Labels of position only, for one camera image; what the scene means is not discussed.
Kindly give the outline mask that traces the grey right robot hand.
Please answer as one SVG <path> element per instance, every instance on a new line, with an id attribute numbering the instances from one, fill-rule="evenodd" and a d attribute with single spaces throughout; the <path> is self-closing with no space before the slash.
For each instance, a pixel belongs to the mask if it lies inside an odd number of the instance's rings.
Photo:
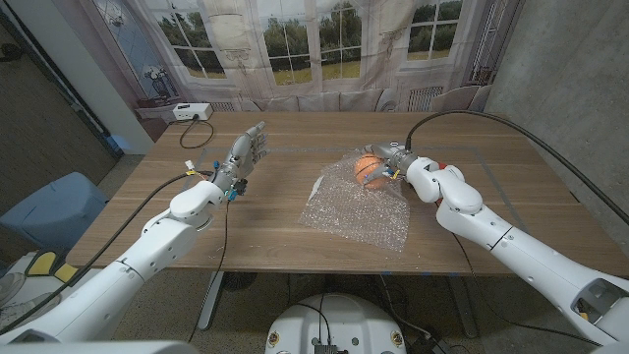
<path id="1" fill-rule="evenodd" d="M 404 178 L 410 165 L 418 158 L 404 145 L 397 142 L 366 145 L 362 148 L 362 152 L 370 153 L 379 159 L 373 172 L 361 173 L 364 177 L 362 181 L 364 187 L 373 181 Z"/>

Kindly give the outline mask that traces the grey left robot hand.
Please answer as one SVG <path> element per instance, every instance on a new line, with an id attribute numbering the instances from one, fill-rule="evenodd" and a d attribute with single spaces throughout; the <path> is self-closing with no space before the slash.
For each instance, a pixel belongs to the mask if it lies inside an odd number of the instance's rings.
<path id="1" fill-rule="evenodd" d="M 212 181 L 223 192 L 248 177 L 255 165 L 268 154 L 264 127 L 265 122 L 260 121 L 240 135 L 230 147 Z"/>

